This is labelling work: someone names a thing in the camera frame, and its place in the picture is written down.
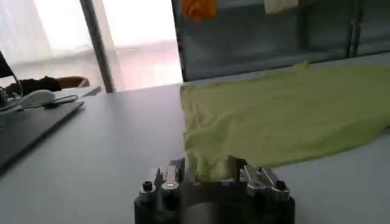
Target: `orange object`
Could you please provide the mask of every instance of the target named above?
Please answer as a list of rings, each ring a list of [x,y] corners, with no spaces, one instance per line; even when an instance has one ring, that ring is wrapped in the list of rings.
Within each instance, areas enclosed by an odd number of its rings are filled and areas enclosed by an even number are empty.
[[[195,22],[214,18],[217,15],[217,0],[183,0],[183,15]]]

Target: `white cloth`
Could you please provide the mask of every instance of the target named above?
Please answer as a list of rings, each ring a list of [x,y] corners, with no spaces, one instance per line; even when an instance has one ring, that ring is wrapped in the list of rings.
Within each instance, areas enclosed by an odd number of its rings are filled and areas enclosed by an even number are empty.
[[[264,0],[264,9],[266,14],[275,14],[297,7],[298,4],[298,0]]]

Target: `white mouse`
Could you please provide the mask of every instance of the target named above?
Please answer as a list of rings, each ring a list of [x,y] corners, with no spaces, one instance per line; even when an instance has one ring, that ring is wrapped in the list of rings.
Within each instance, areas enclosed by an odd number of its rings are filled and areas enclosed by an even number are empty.
[[[55,99],[55,94],[52,91],[46,89],[39,89],[24,96],[20,100],[19,104],[22,107],[32,107],[32,106],[53,101],[54,99]]]

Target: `yellow cloth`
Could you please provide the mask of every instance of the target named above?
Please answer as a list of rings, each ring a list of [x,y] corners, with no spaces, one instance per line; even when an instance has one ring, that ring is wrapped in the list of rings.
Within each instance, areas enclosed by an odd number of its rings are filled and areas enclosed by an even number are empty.
[[[390,67],[309,68],[181,89],[185,150],[200,180],[227,175],[227,158],[279,166],[371,142],[390,124]]]

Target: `white table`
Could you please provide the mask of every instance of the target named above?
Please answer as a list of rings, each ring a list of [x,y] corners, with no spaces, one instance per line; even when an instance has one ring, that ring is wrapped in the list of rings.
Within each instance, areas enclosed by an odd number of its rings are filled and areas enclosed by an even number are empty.
[[[85,96],[95,96],[102,91],[100,86],[88,86],[83,88],[68,88],[54,92],[55,98],[61,98],[69,95],[77,95],[80,98]]]
[[[1,223],[133,223],[149,169],[185,156],[179,87],[85,98],[74,118],[0,179]],[[276,169],[296,199],[296,223],[388,223],[389,148],[385,135]]]

